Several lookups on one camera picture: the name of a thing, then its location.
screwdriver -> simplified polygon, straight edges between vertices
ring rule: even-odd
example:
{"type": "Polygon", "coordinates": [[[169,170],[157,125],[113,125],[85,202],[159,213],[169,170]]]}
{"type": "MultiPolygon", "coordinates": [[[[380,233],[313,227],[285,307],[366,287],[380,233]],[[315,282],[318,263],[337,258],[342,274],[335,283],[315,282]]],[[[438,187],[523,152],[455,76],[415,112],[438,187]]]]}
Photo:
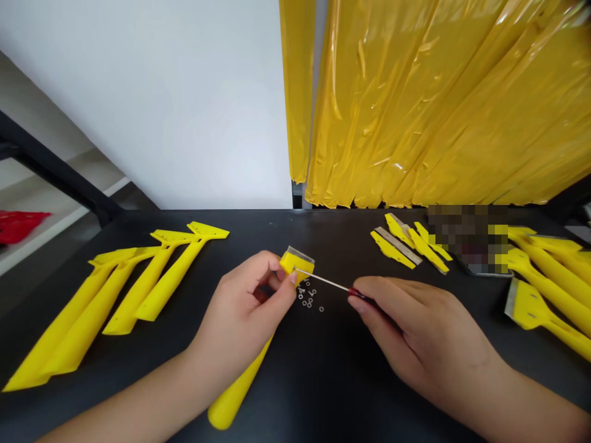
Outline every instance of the screwdriver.
{"type": "Polygon", "coordinates": [[[354,297],[359,297],[360,299],[362,299],[366,303],[369,303],[370,305],[372,305],[375,309],[377,309],[378,311],[380,311],[386,317],[390,317],[388,314],[386,314],[384,312],[384,310],[382,308],[380,308],[380,306],[378,306],[378,304],[376,303],[376,301],[373,298],[369,298],[369,297],[363,295],[361,292],[359,292],[358,290],[356,290],[354,287],[346,288],[344,286],[341,286],[340,284],[337,284],[335,282],[331,282],[330,280],[327,280],[325,278],[319,277],[319,276],[314,275],[314,274],[310,274],[309,272],[306,272],[306,271],[302,271],[301,269],[297,269],[297,268],[294,268],[294,269],[296,271],[298,271],[298,272],[301,272],[302,274],[306,274],[307,276],[314,277],[315,279],[318,279],[318,280],[321,280],[321,281],[323,281],[325,283],[328,283],[328,284],[331,284],[333,286],[336,286],[337,288],[342,289],[343,291],[348,292],[349,295],[353,295],[354,297]]]}

pixelated area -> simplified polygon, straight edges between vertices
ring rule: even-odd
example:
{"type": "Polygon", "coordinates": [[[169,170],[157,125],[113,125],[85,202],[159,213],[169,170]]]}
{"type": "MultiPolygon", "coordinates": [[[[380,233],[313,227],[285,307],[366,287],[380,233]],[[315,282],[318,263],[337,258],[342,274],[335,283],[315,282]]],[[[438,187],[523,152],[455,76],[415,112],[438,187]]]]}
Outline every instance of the pixelated area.
{"type": "Polygon", "coordinates": [[[429,243],[457,256],[475,274],[508,274],[507,207],[430,205],[429,243]]]}

left hand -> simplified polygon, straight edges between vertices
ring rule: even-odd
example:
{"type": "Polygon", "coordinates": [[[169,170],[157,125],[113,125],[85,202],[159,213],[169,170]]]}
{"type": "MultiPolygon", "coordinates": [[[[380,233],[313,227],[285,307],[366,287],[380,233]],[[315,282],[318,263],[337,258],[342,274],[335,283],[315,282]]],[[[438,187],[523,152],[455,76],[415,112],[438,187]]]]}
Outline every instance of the left hand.
{"type": "Polygon", "coordinates": [[[269,251],[221,278],[184,352],[189,361],[198,361],[196,377],[214,381],[212,395],[221,394],[259,355],[296,299],[295,279],[295,272],[286,277],[279,257],[269,251]],[[275,291],[271,297],[264,285],[275,291]]]}

yellow plastic strip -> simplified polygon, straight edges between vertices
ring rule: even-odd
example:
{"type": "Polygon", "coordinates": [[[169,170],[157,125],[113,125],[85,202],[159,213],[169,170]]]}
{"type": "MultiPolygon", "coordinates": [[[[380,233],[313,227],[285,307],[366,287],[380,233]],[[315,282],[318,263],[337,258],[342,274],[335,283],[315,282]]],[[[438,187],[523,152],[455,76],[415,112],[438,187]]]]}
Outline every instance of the yellow plastic strip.
{"type": "Polygon", "coordinates": [[[388,229],[390,230],[390,233],[394,237],[397,237],[398,239],[402,240],[404,243],[406,243],[411,248],[415,249],[414,242],[412,241],[412,239],[408,235],[406,235],[403,227],[394,219],[392,214],[386,214],[385,217],[386,217],[386,223],[388,223],[388,229]]]}
{"type": "Polygon", "coordinates": [[[414,241],[414,245],[417,247],[417,251],[419,251],[422,255],[424,255],[431,263],[435,265],[437,270],[442,274],[447,274],[449,272],[449,268],[441,261],[439,256],[433,252],[433,250],[429,247],[427,242],[425,242],[418,234],[417,231],[410,228],[408,233],[411,235],[412,241],[414,241]]]}
{"type": "Polygon", "coordinates": [[[330,0],[306,200],[543,204],[585,177],[588,13],[578,0],[330,0]]]}
{"type": "Polygon", "coordinates": [[[289,173],[306,181],[312,126],[312,67],[316,0],[279,0],[289,173]]]}
{"type": "Polygon", "coordinates": [[[442,248],[440,245],[435,244],[435,236],[430,236],[429,231],[425,229],[423,225],[421,225],[418,221],[414,222],[415,228],[417,228],[417,232],[419,236],[427,243],[434,251],[438,252],[445,260],[452,261],[453,258],[448,252],[442,248]]]}
{"type": "Polygon", "coordinates": [[[377,245],[380,247],[382,254],[384,254],[388,258],[393,258],[394,260],[402,263],[407,268],[414,269],[416,266],[413,262],[411,262],[408,258],[406,258],[398,249],[392,246],[386,239],[384,239],[380,234],[375,231],[371,231],[371,236],[376,241],[377,245]]]}

white wall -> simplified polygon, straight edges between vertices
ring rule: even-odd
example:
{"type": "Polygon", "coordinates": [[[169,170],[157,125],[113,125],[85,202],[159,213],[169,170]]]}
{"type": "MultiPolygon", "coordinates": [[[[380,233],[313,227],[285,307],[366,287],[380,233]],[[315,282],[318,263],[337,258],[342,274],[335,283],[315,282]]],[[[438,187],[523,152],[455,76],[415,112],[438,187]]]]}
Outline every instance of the white wall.
{"type": "MultiPolygon", "coordinates": [[[[95,148],[92,142],[0,52],[0,111],[8,115],[59,158],[68,161],[95,148]]],[[[33,173],[13,159],[0,162],[0,190],[33,173]]]]}
{"type": "Polygon", "coordinates": [[[292,207],[277,0],[4,0],[0,50],[160,208],[292,207]]]}

